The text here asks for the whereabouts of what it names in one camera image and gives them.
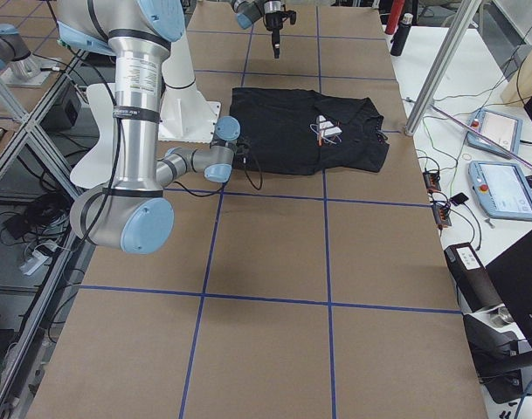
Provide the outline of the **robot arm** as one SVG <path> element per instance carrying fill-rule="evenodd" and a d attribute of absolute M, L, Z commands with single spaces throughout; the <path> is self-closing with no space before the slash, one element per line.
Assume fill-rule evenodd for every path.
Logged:
<path fill-rule="evenodd" d="M 297 12 L 289 10 L 283 1 L 274 0 L 230 1 L 230 5 L 241 29 L 248 29 L 262 20 L 266 30 L 271 34 L 273 56 L 278 59 L 281 46 L 280 32 L 287 20 L 290 25 L 296 24 Z"/>
<path fill-rule="evenodd" d="M 108 180 L 73 204 L 78 237 L 127 253 L 148 254 L 167 241 L 174 210 L 164 187 L 188 172 L 226 184 L 240 126 L 225 116 L 206 150 L 175 148 L 156 157 L 161 122 L 162 64 L 185 31 L 178 1 L 61 1 L 60 39 L 115 57 L 113 163 Z"/>

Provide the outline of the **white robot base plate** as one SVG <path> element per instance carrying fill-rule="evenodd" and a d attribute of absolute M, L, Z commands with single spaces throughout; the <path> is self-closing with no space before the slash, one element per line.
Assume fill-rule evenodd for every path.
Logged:
<path fill-rule="evenodd" d="M 192 106 L 181 100 L 162 103 L 159 141 L 210 143 L 221 110 L 221 103 L 204 101 Z"/>

